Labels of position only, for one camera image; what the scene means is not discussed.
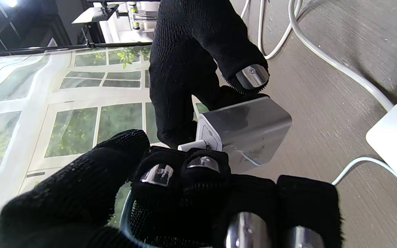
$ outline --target black glove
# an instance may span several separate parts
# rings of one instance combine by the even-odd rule
[[[232,88],[219,87],[214,60]],[[157,136],[174,149],[195,138],[191,95],[216,110],[258,97],[266,86],[246,89],[236,77],[250,65],[267,69],[267,61],[229,0],[161,1],[150,63]]]

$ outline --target power cord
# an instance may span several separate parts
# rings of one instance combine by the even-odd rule
[[[251,0],[246,0],[246,3],[244,5],[244,9],[241,14],[241,18],[244,17],[244,14],[246,13],[247,7],[249,6]],[[258,49],[264,54],[263,52],[263,22],[264,22],[264,15],[265,15],[265,3],[266,0],[261,0],[260,3],[260,20],[258,23]],[[368,80],[366,80],[362,75],[357,74],[353,70],[349,69],[347,66],[343,65],[327,53],[323,52],[319,47],[315,46],[307,37],[304,35],[302,32],[301,28],[298,25],[298,22],[296,21],[297,17],[299,16],[299,10],[301,9],[302,5],[302,0],[297,0],[296,2],[296,8],[295,8],[295,0],[290,0],[289,1],[289,7],[288,7],[288,13],[289,13],[289,18],[290,18],[290,24],[288,25],[284,35],[282,36],[282,39],[279,41],[277,46],[274,48],[274,50],[268,54],[265,55],[264,58],[270,59],[273,56],[275,56],[278,51],[282,48],[285,40],[290,34],[290,31],[293,29],[296,36],[300,39],[300,41],[303,42],[303,44],[308,47],[312,52],[314,52],[316,55],[318,55],[320,58],[322,58],[324,61],[338,69],[339,71],[343,72],[345,75],[351,77],[353,80],[355,80],[357,83],[359,83],[365,90],[367,90],[372,96],[387,110],[390,111],[394,104],[372,83],[370,83]]]
[[[393,174],[397,178],[397,173],[390,168],[386,163],[382,162],[381,160],[374,159],[371,157],[358,157],[351,161],[345,168],[344,170],[339,174],[339,176],[332,182],[332,185],[337,186],[347,175],[350,173],[352,170],[354,170],[358,165],[357,163],[359,162],[373,162],[378,165],[381,165],[383,168],[385,168],[387,171]]]

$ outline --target black knit glove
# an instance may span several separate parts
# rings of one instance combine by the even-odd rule
[[[214,60],[232,88],[219,86]],[[191,95],[216,110],[258,97],[266,86],[247,89],[236,77],[254,64],[267,69],[267,61],[229,0],[162,0],[150,62],[157,136],[174,149],[195,138]]]
[[[104,225],[149,147],[142,130],[118,133],[12,199],[0,214],[0,247],[125,247]]]

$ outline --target gloved hand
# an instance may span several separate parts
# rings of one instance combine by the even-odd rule
[[[234,215],[251,212],[265,221],[272,247],[287,242],[294,226],[320,234],[326,248],[342,245],[333,185],[292,176],[281,176],[275,185],[231,174],[224,152],[150,148],[142,130],[129,130],[9,201],[0,214],[0,248],[137,247],[136,240],[105,226],[115,195],[131,179],[135,201],[121,226],[129,224],[140,242],[224,247]]]
[[[214,60],[230,87],[219,86]],[[229,0],[162,0],[150,63],[157,136],[173,149],[194,141],[191,95],[216,110],[264,96],[267,84],[245,84],[241,71],[258,65],[267,74],[267,61]]]

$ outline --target wooden floor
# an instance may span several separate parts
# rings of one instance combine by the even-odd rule
[[[244,0],[231,0],[240,14]],[[270,52],[289,21],[287,0],[266,7],[264,43]],[[257,43],[259,0],[248,12]],[[303,3],[306,35],[323,50],[380,84],[397,102],[397,0],[313,0]],[[295,34],[269,60],[265,93],[292,116],[293,126],[273,160],[250,171],[332,182],[356,157],[378,157],[365,135],[386,112],[353,80],[309,51]],[[397,180],[364,163],[338,186],[347,248],[397,247]]]

